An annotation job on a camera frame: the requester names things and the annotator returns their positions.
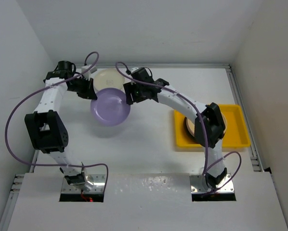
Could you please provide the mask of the cream plastic plate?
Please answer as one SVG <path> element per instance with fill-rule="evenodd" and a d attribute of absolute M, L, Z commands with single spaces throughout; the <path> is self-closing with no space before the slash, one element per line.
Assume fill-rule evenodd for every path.
<path fill-rule="evenodd" d="M 93 76 L 93 87 L 96 91 L 106 88 L 115 88 L 121 90 L 125 78 L 116 69 L 103 69 Z"/>

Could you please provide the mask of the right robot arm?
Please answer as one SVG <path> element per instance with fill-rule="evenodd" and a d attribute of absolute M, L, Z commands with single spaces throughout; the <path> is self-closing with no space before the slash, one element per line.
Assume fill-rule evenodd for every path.
<path fill-rule="evenodd" d="M 146 68 L 126 70 L 129 83 L 124 84 L 127 104 L 154 100 L 178 111 L 194 126 L 194 140 L 205 149 L 203 174 L 208 186 L 216 189 L 227 174 L 222 160 L 222 144 L 225 123 L 219 106 L 204 104 L 179 93 L 169 82 L 154 80 Z"/>

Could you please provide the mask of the orange plastic plate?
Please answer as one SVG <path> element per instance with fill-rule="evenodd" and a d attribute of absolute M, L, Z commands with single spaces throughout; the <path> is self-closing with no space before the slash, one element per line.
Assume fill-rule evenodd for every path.
<path fill-rule="evenodd" d="M 225 130 L 224 130 L 224 134 L 226 133 L 226 130 L 227 130 L 227 120 L 226 120 L 226 117 L 225 115 L 222 113 L 222 118 L 223 118 L 223 122 L 225 124 Z M 195 136 L 195 125 L 193 124 L 193 122 L 188 119 L 187 117 L 184 118 L 184 125 L 186 126 L 186 129 L 187 131 L 189 132 L 189 134 L 191 136 Z"/>

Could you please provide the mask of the purple plastic plate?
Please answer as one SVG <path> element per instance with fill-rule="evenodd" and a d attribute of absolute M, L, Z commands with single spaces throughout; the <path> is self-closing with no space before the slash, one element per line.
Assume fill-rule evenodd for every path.
<path fill-rule="evenodd" d="M 96 93 L 97 100 L 91 100 L 90 110 L 95 119 L 104 126 L 113 127 L 123 123 L 130 114 L 131 106 L 126 94 L 116 88 L 105 88 Z"/>

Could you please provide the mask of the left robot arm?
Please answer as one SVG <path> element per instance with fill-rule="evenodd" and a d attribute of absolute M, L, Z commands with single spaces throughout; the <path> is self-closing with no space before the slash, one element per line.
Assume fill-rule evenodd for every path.
<path fill-rule="evenodd" d="M 34 112 L 25 116 L 25 124 L 33 147 L 60 165 L 68 185 L 88 192 L 94 187 L 93 178 L 86 173 L 84 164 L 67 149 L 69 136 L 59 116 L 67 91 L 75 92 L 83 99 L 97 99 L 93 79 L 73 78 L 75 74 L 76 66 L 72 62 L 59 61 L 56 69 L 48 72 L 44 80 L 50 88 L 44 91 Z"/>

